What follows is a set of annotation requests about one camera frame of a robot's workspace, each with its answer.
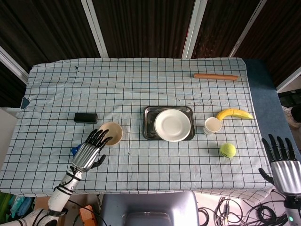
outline yellow-green tennis ball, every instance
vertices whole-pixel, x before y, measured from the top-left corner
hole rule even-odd
[[[236,148],[233,144],[226,143],[221,146],[221,153],[227,158],[232,158],[236,154]]]

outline robotic finger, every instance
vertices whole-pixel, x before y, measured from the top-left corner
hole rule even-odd
[[[296,161],[296,154],[295,154],[295,150],[293,148],[293,145],[290,141],[289,138],[285,138],[285,141],[287,143],[287,148],[288,148],[288,153],[289,153],[289,159],[292,160],[292,161]]]
[[[267,142],[266,139],[263,138],[262,142],[263,142],[263,145],[264,145],[264,149],[265,149],[265,151],[267,153],[267,157],[268,157],[269,163],[271,164],[271,162],[275,161],[274,155],[272,153],[272,149],[269,146],[269,144],[268,144],[268,142]]]
[[[287,154],[287,151],[286,151],[286,147],[283,143],[283,140],[281,139],[281,137],[277,137],[277,140],[278,140],[278,143],[279,143],[279,146],[280,146],[280,152],[281,152],[283,160],[289,160],[288,154]]]
[[[276,161],[281,161],[282,160],[282,156],[281,156],[281,154],[279,152],[278,145],[276,143],[275,138],[273,137],[273,135],[269,134],[269,139],[271,140],[271,144],[272,144],[272,149],[273,149],[273,153],[274,153],[274,156],[275,156],[275,160]]]

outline blue object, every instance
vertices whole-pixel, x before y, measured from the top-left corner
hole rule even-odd
[[[31,204],[32,204],[32,197],[25,197],[22,205],[18,209],[17,215],[20,217],[23,216],[28,211]]]
[[[77,151],[79,150],[80,146],[81,146],[81,144],[80,144],[80,145],[78,145],[77,147],[73,147],[73,148],[71,148],[71,153],[73,154],[73,156],[75,156],[75,155],[76,155],[76,153],[77,153]]]
[[[15,218],[15,214],[17,213],[17,211],[19,210],[20,206],[22,205],[22,203],[24,202],[25,197],[16,197],[13,206],[10,209],[11,212],[11,217]]]
[[[29,105],[30,101],[26,98],[23,97],[22,103],[21,103],[21,109],[25,109]]]

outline black cable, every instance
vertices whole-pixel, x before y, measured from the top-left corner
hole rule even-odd
[[[210,217],[209,217],[207,210],[211,211],[214,214],[214,225],[216,225],[216,226],[225,226],[225,223],[224,223],[225,220],[227,221],[228,226],[238,225],[238,223],[242,223],[242,225],[244,225],[244,226],[283,226],[288,221],[286,214],[284,214],[280,217],[277,217],[275,212],[271,208],[264,206],[264,204],[267,204],[267,203],[283,202],[283,200],[264,202],[264,203],[254,206],[254,207],[251,206],[245,200],[243,200],[243,201],[248,206],[251,207],[251,209],[247,212],[247,214],[245,216],[243,215],[242,208],[238,202],[236,202],[235,200],[229,199],[229,198],[224,198],[224,197],[220,198],[215,210],[212,210],[208,207],[198,208],[198,211],[203,213],[206,218],[205,223],[203,223],[201,226],[207,226],[209,224]],[[224,210],[222,211],[221,207],[224,202],[225,202]],[[230,202],[236,203],[236,205],[239,207],[240,214],[230,211],[230,205],[229,205]],[[250,217],[251,212],[254,210],[256,210],[257,219]],[[229,221],[228,220],[229,215],[234,215],[235,217],[237,217],[238,220],[237,221]],[[301,207],[299,209],[299,215],[301,218]],[[249,218],[254,219],[255,221],[247,222]]]
[[[301,211],[301,205],[300,205],[299,208],[298,208],[299,217],[301,218],[301,213],[300,213],[300,211]]]
[[[264,218],[263,212],[265,210],[269,213],[270,218]],[[267,225],[273,224],[277,220],[277,216],[276,216],[275,212],[270,207],[263,206],[263,205],[258,207],[258,209],[256,211],[256,216],[261,222],[263,222],[264,224],[267,224]]]
[[[104,221],[104,219],[103,219],[98,213],[95,213],[94,211],[89,210],[88,208],[86,208],[86,207],[84,207],[84,206],[82,206],[82,205],[79,205],[78,203],[76,203],[76,202],[74,202],[74,201],[72,201],[72,200],[70,200],[70,199],[69,199],[68,201],[74,203],[75,205],[78,205],[78,206],[81,207],[81,208],[84,208],[85,210],[90,211],[91,213],[94,213],[96,216],[98,216],[98,217],[104,222],[105,226],[108,226],[107,223]]]
[[[279,192],[275,191],[274,189],[272,190],[272,192],[275,192],[275,193],[277,193],[278,195],[282,196],[282,198],[284,198],[284,199],[285,199],[285,196],[284,196],[284,195],[282,195],[281,193],[279,193]]]
[[[73,226],[75,226],[75,223],[76,223],[78,218],[79,218],[79,214],[75,217],[74,222],[73,222]]]
[[[203,213],[205,215],[205,217],[206,217],[205,223],[203,223],[203,224],[201,224],[199,226],[207,226],[208,223],[209,223],[209,214],[208,214],[208,211],[206,209],[204,209],[204,208],[198,208],[198,212],[199,213]]]
[[[247,205],[249,205],[251,207],[251,209],[246,214],[247,215],[247,219],[245,221],[246,223],[243,224],[244,226],[250,226],[251,224],[255,224],[256,226],[282,226],[282,225],[284,225],[288,221],[286,214],[284,214],[284,215],[282,215],[280,217],[277,217],[276,214],[275,214],[275,212],[271,208],[269,208],[267,206],[264,206],[264,204],[267,204],[267,203],[270,203],[270,202],[283,202],[283,200],[264,202],[264,203],[260,203],[260,204],[258,204],[256,206],[254,206],[254,207],[252,207],[245,200],[243,200],[243,201]],[[251,214],[251,212],[253,210],[256,210],[256,216],[259,219],[257,221],[248,222],[248,219],[250,218],[250,214]],[[263,218],[264,215],[267,216],[266,214],[263,213],[264,210],[268,210],[269,213],[271,214],[271,215],[268,215],[269,219]]]

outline white cup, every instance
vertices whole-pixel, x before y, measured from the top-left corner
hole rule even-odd
[[[222,128],[221,121],[219,121],[215,117],[211,117],[211,118],[206,119],[203,130],[206,135],[211,135],[211,134],[214,134],[214,133],[220,131],[221,128]]]

